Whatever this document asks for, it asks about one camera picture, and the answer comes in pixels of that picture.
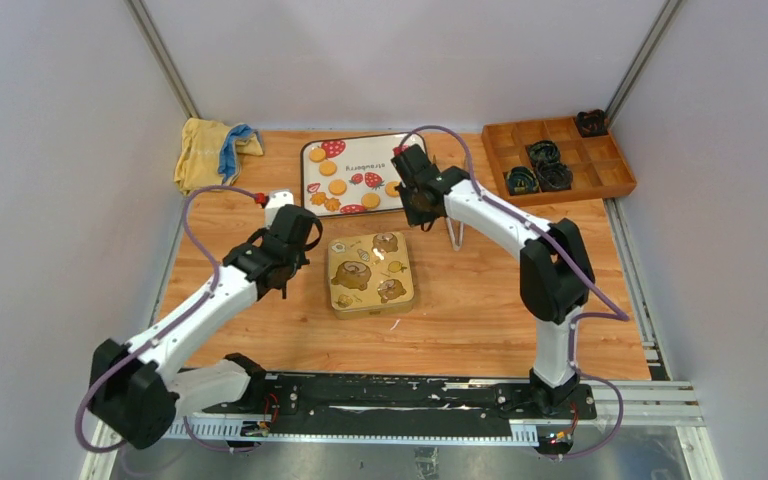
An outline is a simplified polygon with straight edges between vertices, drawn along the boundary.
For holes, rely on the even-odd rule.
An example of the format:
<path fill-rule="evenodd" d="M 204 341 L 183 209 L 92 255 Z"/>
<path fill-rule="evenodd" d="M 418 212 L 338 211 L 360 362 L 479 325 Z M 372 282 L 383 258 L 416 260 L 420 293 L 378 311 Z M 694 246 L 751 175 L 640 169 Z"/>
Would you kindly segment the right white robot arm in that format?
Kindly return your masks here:
<path fill-rule="evenodd" d="M 556 417 L 571 403 L 580 375 L 573 362 L 573 320 L 595 280 L 577 225 L 552 223 L 514 208 L 460 167 L 440 170 L 419 146 L 392 159 L 407 220 L 428 229 L 436 219 L 465 224 L 508 252 L 519 265 L 519 291 L 537 321 L 537 355 L 529 372 L 531 403 Z"/>

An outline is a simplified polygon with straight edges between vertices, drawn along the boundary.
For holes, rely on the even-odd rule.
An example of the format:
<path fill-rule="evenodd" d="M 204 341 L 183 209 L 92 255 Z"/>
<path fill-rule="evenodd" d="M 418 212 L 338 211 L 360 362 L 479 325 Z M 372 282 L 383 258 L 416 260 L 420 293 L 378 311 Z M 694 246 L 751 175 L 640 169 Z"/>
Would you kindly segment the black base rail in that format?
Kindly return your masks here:
<path fill-rule="evenodd" d="M 555 447 L 597 417 L 589 386 L 559 405 L 525 379 L 270 372 L 259 401 L 221 402 L 167 438 L 244 443 Z"/>

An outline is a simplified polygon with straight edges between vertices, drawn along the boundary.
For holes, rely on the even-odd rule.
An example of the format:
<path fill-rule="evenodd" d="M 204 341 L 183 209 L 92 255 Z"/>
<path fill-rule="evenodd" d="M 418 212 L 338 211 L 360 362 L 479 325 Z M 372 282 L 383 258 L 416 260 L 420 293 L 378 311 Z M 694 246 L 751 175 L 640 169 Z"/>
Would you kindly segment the metal tongs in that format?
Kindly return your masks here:
<path fill-rule="evenodd" d="M 452 249 L 459 252 L 463 247 L 465 226 L 461 221 L 453 220 L 450 217 L 447 217 L 445 222 Z"/>

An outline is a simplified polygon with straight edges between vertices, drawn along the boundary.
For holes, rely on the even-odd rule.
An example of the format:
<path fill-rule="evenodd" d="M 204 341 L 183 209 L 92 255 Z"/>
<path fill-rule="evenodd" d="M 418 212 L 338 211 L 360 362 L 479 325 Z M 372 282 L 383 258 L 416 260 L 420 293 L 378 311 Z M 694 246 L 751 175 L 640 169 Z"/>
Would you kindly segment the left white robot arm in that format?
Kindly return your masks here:
<path fill-rule="evenodd" d="M 123 442 L 145 449 L 177 420 L 221 403 L 243 413 L 258 411 L 266 386 L 254 365 L 230 355 L 210 367 L 184 365 L 218 329 L 271 291 L 284 293 L 308 265 L 322 223 L 292 204 L 277 207 L 270 223 L 234 247 L 213 273 L 171 314 L 129 341 L 108 339 L 92 358 L 90 386 L 76 414 L 80 427 L 90 412 Z"/>

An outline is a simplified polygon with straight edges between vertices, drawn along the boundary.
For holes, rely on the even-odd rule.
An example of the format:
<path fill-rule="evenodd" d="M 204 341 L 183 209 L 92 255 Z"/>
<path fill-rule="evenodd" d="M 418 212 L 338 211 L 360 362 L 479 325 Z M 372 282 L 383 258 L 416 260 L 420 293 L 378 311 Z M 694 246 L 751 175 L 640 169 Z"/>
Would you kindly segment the yellow cloth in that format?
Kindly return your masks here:
<path fill-rule="evenodd" d="M 233 126 L 219 121 L 190 118 L 181 131 L 181 152 L 174 170 L 174 183 L 183 195 L 215 185 L 231 186 L 242 172 L 242 158 L 265 154 L 261 135 L 258 140 L 236 142 L 237 174 L 230 185 L 223 185 L 217 173 L 219 150 Z"/>

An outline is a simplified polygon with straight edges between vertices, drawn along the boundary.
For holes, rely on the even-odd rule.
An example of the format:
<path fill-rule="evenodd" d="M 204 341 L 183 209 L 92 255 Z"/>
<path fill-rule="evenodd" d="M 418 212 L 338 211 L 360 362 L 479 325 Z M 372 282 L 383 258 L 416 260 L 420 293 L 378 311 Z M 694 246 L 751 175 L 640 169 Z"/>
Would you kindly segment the blue cloth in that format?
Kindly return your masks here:
<path fill-rule="evenodd" d="M 219 150 L 217 173 L 223 185 L 230 185 L 237 174 L 236 142 L 240 140 L 258 140 L 258 133 L 247 124 L 238 124 L 230 128 Z"/>

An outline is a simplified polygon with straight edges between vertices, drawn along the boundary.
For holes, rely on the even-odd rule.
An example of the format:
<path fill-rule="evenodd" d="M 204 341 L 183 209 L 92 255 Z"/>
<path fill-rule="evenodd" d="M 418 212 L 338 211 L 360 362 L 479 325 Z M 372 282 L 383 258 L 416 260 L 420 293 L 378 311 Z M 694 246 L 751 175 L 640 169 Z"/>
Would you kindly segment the white strawberry tray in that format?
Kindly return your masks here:
<path fill-rule="evenodd" d="M 396 186 L 401 177 L 392 159 L 401 150 L 417 145 L 425 150 L 418 135 L 399 132 L 355 138 L 315 140 L 304 145 L 301 158 L 303 206 L 319 217 L 338 217 L 397 211 L 403 208 Z M 337 172 L 323 177 L 308 159 L 311 149 L 321 147 L 337 164 Z"/>

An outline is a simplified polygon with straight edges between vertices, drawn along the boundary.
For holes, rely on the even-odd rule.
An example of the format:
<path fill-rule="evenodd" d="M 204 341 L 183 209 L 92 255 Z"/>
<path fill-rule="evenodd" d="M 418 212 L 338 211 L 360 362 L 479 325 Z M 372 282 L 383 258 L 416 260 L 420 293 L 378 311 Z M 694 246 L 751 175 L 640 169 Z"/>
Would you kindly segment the wooden compartment box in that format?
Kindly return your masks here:
<path fill-rule="evenodd" d="M 482 141 L 500 196 L 520 207 L 618 198 L 637 186 L 614 137 L 579 117 L 488 124 Z"/>

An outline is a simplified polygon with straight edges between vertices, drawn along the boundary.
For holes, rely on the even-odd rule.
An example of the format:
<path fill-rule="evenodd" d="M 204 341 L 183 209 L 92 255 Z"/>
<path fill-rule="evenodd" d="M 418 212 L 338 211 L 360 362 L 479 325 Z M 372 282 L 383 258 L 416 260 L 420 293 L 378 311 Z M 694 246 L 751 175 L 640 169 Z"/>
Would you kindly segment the round dotted biscuit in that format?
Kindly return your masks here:
<path fill-rule="evenodd" d="M 318 171 L 323 177 L 334 175 L 338 170 L 337 164 L 331 160 L 325 160 L 319 164 Z"/>
<path fill-rule="evenodd" d="M 311 149 L 308 155 L 308 159 L 313 163 L 320 163 L 327 158 L 327 152 L 321 147 Z"/>

